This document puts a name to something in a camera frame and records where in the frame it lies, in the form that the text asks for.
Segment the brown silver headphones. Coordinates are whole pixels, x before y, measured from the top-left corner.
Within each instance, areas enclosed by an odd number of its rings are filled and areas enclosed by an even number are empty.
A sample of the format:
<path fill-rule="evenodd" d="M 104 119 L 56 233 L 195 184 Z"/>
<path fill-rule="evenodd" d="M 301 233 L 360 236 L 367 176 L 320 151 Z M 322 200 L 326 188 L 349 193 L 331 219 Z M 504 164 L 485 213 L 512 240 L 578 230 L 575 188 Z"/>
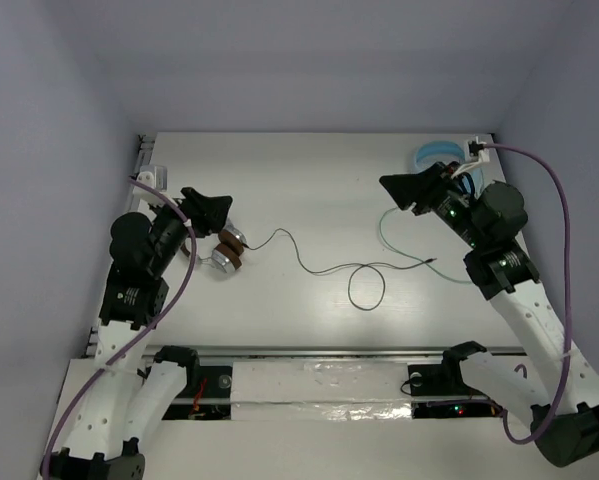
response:
<path fill-rule="evenodd" d="M 226 274 L 235 273 L 242 266 L 241 256 L 247 247 L 246 237 L 232 224 L 227 224 L 217 237 L 218 244 L 211 255 L 202 258 L 196 254 L 195 260 L 198 264 L 212 266 Z"/>

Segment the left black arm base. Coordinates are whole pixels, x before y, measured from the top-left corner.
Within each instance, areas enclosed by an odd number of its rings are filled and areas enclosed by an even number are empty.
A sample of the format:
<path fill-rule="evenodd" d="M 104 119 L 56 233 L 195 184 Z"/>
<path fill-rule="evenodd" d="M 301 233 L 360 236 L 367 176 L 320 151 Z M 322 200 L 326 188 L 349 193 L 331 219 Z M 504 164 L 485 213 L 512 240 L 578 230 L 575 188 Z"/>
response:
<path fill-rule="evenodd" d="M 183 346 L 164 346 L 153 356 L 153 363 L 144 371 L 138 370 L 137 374 L 147 381 L 153 377 L 152 369 L 163 363 L 174 364 L 177 369 L 184 372 L 185 385 L 180 395 L 197 392 L 202 381 L 202 374 L 199 355 L 195 349 Z"/>

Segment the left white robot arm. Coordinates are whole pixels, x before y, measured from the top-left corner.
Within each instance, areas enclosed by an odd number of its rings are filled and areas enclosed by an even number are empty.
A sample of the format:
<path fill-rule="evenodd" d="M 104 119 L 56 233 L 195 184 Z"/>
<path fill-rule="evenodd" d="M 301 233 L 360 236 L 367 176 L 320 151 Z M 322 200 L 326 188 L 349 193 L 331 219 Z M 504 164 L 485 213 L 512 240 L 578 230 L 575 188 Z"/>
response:
<path fill-rule="evenodd" d="M 140 479 L 145 454 L 172 401 L 201 382 L 199 358 L 166 346 L 144 363 L 151 335 L 185 289 L 175 293 L 164 272 L 185 243 L 219 232 L 232 205 L 187 187 L 181 198 L 142 187 L 155 211 L 118 217 L 110 228 L 112 264 L 101 305 L 92 376 L 50 436 L 40 466 L 44 479 Z"/>

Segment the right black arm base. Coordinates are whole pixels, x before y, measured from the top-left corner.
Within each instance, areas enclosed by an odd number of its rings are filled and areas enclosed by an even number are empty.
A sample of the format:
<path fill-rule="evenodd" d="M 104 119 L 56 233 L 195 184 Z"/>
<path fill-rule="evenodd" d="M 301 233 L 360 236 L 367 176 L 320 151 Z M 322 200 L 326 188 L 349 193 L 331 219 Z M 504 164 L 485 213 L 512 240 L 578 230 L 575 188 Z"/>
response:
<path fill-rule="evenodd" d="M 418 364 L 408 367 L 408 378 L 400 391 L 412 397 L 473 396 L 479 391 L 466 385 L 460 363 L 487 349 L 475 341 L 464 342 L 443 352 L 438 364 Z"/>

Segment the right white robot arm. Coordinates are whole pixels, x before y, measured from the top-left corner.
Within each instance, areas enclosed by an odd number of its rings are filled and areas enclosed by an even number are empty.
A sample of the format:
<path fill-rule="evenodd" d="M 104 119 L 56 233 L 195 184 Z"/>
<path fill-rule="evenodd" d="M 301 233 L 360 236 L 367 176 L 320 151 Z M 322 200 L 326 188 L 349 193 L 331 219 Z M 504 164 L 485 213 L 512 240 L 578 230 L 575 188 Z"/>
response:
<path fill-rule="evenodd" d="M 469 246 L 471 282 L 520 341 L 538 379 L 508 368 L 475 341 L 446 350 L 438 373 L 449 391 L 486 396 L 515 416 L 543 457 L 566 467 L 599 452 L 599 375 L 577 352 L 516 240 L 528 220 L 521 193 L 494 181 L 474 197 L 461 190 L 458 168 L 437 163 L 379 182 L 398 208 L 436 214 Z"/>

